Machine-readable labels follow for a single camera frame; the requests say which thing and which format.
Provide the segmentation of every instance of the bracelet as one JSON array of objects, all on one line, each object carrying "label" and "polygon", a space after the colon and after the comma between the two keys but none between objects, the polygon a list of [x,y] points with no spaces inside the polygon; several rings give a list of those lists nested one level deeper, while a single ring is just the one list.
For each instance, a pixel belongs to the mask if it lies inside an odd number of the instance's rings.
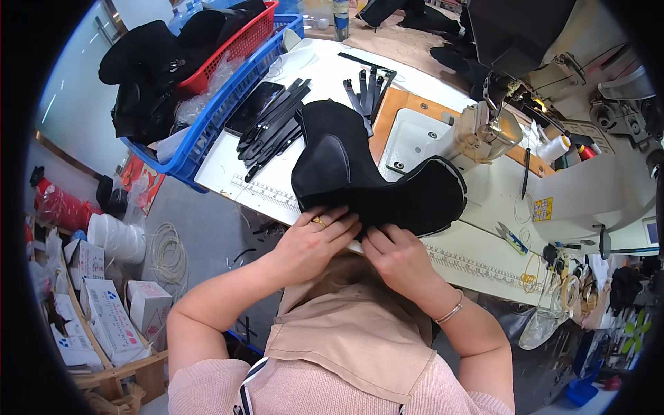
[{"label": "bracelet", "polygon": [[463,307],[463,305],[461,304],[461,303],[463,302],[463,291],[461,291],[461,290],[458,290],[458,291],[461,293],[461,298],[459,298],[459,303],[456,305],[456,307],[454,307],[454,308],[452,309],[452,311],[450,311],[449,313],[445,314],[443,317],[441,317],[441,318],[439,318],[439,319],[435,319],[434,321],[436,322],[436,324],[441,325],[442,323],[445,323],[447,320],[449,320],[449,319],[451,319],[452,317],[454,317],[454,315],[455,315],[456,313],[458,313],[459,310]]}]

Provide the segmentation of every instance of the gold ring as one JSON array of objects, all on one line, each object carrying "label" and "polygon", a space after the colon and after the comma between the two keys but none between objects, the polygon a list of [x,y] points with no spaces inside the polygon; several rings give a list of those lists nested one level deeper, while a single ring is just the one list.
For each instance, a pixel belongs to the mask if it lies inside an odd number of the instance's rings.
[{"label": "gold ring", "polygon": [[323,223],[320,216],[316,216],[315,218],[311,219],[311,221],[320,224],[323,227],[323,229],[327,228],[327,225]]}]

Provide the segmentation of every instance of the beige apron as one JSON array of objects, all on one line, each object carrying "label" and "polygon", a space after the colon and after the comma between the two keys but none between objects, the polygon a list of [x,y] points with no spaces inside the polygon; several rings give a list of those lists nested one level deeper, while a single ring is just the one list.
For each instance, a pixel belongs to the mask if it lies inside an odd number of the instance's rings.
[{"label": "beige apron", "polygon": [[265,357],[316,363],[359,390],[406,404],[436,351],[431,319],[345,253],[311,281],[284,289]]}]

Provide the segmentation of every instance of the white table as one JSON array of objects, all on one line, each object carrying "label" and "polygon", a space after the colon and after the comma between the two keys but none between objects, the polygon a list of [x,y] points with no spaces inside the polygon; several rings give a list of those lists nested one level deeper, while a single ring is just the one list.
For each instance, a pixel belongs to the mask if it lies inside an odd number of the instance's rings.
[{"label": "white table", "polygon": [[[455,111],[475,103],[442,81],[419,70],[373,53],[349,48],[338,42],[305,39],[307,48],[314,48],[317,60],[301,68],[273,71],[267,78],[289,86],[296,78],[311,78],[311,92],[303,99],[306,104],[331,98],[351,106],[341,81],[357,79],[361,65],[337,56],[346,52],[361,59],[396,70],[394,83],[423,98],[438,102]],[[304,148],[303,140],[297,140],[283,155],[272,159],[251,183],[244,182],[247,168],[237,158],[238,138],[221,133],[195,177],[196,183],[227,197],[256,212],[284,224],[293,224],[299,216],[297,200],[290,185],[293,166]],[[482,165],[464,175],[469,189],[469,202],[461,216],[444,232],[422,238],[429,249],[436,271],[449,283],[497,297],[536,305],[539,291],[526,293],[520,276],[524,272],[530,254],[519,255],[507,242],[496,235],[498,221],[505,224],[531,250],[541,253],[544,241],[539,237],[529,219],[529,201],[521,200],[524,167],[507,157],[500,157],[492,165]],[[529,188],[539,178],[529,172]],[[349,248],[362,252],[361,245],[353,241]],[[534,259],[529,273],[537,272]]]}]

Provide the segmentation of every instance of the woman's left hand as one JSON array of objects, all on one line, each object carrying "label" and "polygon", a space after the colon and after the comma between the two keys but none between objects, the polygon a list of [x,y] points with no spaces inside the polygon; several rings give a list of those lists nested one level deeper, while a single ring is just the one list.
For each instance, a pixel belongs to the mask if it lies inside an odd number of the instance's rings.
[{"label": "woman's left hand", "polygon": [[[314,208],[300,215],[274,250],[261,258],[269,269],[278,271],[275,283],[286,287],[320,274],[362,229],[359,216],[347,213],[348,206],[343,206],[329,212]],[[316,216],[326,226],[312,222]]]}]

